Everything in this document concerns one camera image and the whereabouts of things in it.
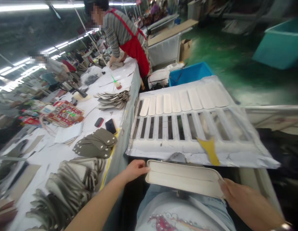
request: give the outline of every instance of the blue plastic bin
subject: blue plastic bin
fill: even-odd
[[[169,86],[173,87],[188,82],[194,82],[211,75],[214,74],[205,62],[197,63],[192,66],[170,72]]]
[[[298,66],[298,18],[267,29],[252,59],[281,70]]]

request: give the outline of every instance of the gray sleeve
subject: gray sleeve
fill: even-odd
[[[112,27],[114,25],[114,15],[112,13],[109,13],[105,16],[104,20],[104,31],[108,40],[109,45],[111,46],[111,51],[114,57],[119,58],[120,56],[120,49],[119,49],[119,43],[118,38],[115,33],[115,29]]]

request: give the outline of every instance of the watch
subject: watch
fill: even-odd
[[[291,223],[285,222],[280,227],[272,229],[271,231],[294,231],[294,229]]]

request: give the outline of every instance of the cardboard box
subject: cardboard box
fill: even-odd
[[[180,58],[179,61],[183,61],[190,57],[193,40],[184,39],[180,45]]]

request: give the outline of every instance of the hand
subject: hand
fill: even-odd
[[[256,190],[229,179],[221,183],[227,202],[253,231],[268,231],[280,227],[285,220]]]
[[[132,180],[135,180],[142,174],[148,173],[150,168],[146,167],[144,160],[133,160],[125,170],[123,170],[120,175],[125,181],[129,183]]]
[[[124,62],[126,60],[127,57],[127,53],[124,53],[124,56],[122,57],[122,59],[120,59],[120,62]]]
[[[113,64],[113,62],[115,62],[117,60],[116,57],[114,57],[113,55],[111,55],[110,60],[109,60],[109,67],[111,67],[111,65]]]

